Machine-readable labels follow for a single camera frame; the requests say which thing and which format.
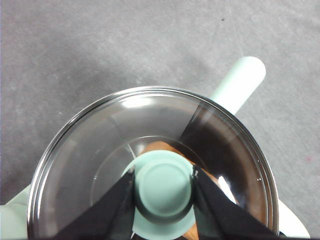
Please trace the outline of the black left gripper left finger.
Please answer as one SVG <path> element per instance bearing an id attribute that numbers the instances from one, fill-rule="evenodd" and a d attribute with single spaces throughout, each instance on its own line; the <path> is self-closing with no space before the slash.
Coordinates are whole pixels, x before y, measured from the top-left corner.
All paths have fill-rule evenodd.
<path id="1" fill-rule="evenodd" d="M 53 240 L 129 240 L 135 216 L 135 172 L 127 171 Z"/>

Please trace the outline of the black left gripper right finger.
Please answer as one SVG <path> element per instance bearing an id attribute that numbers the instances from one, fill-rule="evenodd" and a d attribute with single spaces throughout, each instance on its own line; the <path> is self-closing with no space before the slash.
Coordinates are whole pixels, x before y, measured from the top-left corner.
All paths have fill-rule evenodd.
<path id="1" fill-rule="evenodd" d="M 233 203 L 198 165 L 193 166 L 193 207 L 200 240 L 277 240 L 278 236 Z"/>

